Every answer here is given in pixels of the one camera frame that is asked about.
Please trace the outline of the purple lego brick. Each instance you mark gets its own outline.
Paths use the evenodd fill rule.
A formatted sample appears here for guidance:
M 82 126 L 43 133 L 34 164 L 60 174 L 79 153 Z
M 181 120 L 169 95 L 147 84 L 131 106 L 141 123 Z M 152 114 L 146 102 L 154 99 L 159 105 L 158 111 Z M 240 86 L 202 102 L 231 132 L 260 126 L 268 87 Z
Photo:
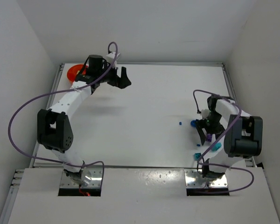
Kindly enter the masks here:
M 209 134 L 209 133 L 208 133 L 208 134 L 206 135 L 206 141 L 207 141 L 207 142 L 212 142 L 212 134 Z

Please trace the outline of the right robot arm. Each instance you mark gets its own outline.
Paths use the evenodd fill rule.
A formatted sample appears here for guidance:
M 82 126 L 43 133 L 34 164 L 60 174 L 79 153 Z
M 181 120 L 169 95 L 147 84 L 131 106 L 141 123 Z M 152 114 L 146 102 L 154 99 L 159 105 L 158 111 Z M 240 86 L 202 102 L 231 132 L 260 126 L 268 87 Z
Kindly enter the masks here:
M 221 178 L 235 163 L 258 156 L 262 150 L 263 119 L 252 116 L 239 108 L 230 97 L 212 94 L 207 98 L 208 108 L 201 110 L 202 118 L 196 121 L 196 130 L 201 143 L 208 135 L 215 137 L 211 149 L 223 139 L 222 149 L 211 158 L 205 153 L 197 160 L 202 168 L 202 177 Z

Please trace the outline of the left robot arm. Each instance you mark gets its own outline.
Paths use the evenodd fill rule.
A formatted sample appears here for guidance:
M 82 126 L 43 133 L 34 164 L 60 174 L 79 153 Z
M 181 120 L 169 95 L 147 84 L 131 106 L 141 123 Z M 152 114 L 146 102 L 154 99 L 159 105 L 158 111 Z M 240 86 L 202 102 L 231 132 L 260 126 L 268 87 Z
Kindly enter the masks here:
M 65 174 L 76 184 L 85 185 L 85 162 L 71 145 L 74 135 L 70 120 L 79 106 L 101 83 L 124 89 L 132 83 L 126 68 L 118 75 L 117 55 L 109 52 L 106 57 L 90 55 L 81 69 L 76 72 L 70 91 L 49 109 L 41 109 L 37 114 L 37 141 L 50 150 L 63 163 Z

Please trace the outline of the teal lego brick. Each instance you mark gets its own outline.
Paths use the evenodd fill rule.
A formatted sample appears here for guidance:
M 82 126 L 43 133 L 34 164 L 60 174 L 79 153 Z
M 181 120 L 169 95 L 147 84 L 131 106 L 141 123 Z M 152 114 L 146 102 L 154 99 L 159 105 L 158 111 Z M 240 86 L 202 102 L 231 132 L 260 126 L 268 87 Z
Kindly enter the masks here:
M 211 149 L 212 152 L 216 152 L 222 147 L 222 144 L 220 142 L 216 143 L 214 147 Z
M 198 161 L 199 158 L 201 157 L 201 155 L 202 155 L 201 153 L 194 153 L 194 155 L 193 155 L 194 160 Z

